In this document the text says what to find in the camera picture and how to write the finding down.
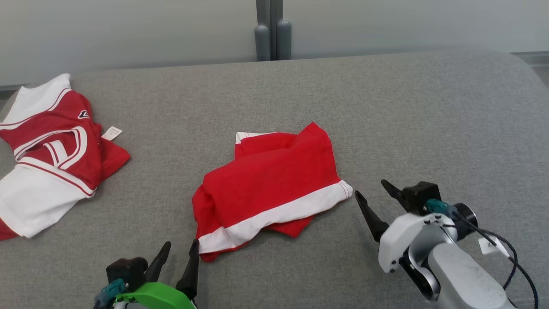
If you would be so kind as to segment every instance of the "clothing tag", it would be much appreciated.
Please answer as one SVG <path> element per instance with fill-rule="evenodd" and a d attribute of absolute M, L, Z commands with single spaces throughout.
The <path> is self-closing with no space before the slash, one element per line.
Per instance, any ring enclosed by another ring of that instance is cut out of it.
<path fill-rule="evenodd" d="M 112 141 L 115 137 L 119 136 L 120 133 L 122 133 L 122 130 L 111 126 L 101 137 L 108 141 Z"/>

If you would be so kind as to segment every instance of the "folded red shirt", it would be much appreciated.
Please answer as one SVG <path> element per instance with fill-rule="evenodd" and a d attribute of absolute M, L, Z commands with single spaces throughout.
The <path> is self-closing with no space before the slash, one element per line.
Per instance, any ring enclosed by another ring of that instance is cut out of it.
<path fill-rule="evenodd" d="M 205 261 L 244 246 L 262 228 L 297 237 L 314 214 L 352 195 L 337 175 L 332 142 L 315 123 L 299 134 L 238 132 L 234 154 L 193 196 Z"/>

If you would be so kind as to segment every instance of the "red and white shirt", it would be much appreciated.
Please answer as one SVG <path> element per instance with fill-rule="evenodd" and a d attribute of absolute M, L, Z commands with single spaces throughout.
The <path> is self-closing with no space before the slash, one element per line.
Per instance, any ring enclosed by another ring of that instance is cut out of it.
<path fill-rule="evenodd" d="M 90 103 L 71 90 L 69 78 L 22 87 L 0 123 L 17 162 L 0 180 L 0 240 L 30 238 L 56 223 L 130 158 L 101 138 Z"/>

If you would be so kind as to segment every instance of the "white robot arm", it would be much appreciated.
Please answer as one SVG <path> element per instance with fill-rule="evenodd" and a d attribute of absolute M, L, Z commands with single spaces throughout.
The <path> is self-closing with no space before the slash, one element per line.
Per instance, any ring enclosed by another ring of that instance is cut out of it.
<path fill-rule="evenodd" d="M 477 230 L 469 207 L 442 202 L 436 184 L 421 181 L 402 191 L 386 180 L 382 185 L 407 211 L 391 225 L 377 217 L 360 192 L 355 191 L 355 197 L 379 243 L 378 261 L 384 272 L 403 268 L 440 309 L 515 308 L 504 288 L 456 244 Z"/>

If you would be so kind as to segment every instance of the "logo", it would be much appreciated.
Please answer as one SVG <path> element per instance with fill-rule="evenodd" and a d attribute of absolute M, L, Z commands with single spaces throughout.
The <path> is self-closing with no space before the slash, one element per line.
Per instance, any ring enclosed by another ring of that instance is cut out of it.
<path fill-rule="evenodd" d="M 80 115 L 78 115 L 78 119 L 84 119 L 84 118 L 89 118 L 88 111 L 82 111 L 80 112 Z"/>

